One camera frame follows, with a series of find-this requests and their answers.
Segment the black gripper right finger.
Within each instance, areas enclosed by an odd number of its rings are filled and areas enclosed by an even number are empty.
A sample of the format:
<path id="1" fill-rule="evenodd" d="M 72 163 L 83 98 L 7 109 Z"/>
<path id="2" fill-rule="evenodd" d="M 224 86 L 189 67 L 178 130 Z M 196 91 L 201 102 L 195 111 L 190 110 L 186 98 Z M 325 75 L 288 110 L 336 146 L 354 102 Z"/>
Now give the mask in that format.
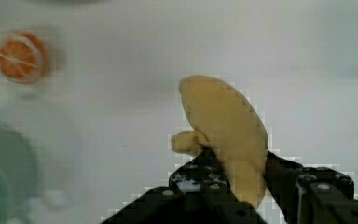
<path id="1" fill-rule="evenodd" d="M 270 152 L 265 180 L 287 224 L 358 224 L 358 200 L 348 175 L 305 167 Z"/>

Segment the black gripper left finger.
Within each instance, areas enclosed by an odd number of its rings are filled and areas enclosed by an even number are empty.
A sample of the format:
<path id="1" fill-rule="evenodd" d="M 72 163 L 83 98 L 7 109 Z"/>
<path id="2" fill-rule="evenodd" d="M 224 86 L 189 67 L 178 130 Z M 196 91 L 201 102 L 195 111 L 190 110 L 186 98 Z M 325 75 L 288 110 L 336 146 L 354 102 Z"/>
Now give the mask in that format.
<path id="1" fill-rule="evenodd" d="M 177 169 L 167 187 L 155 187 L 101 224 L 267 224 L 230 190 L 210 149 Z"/>

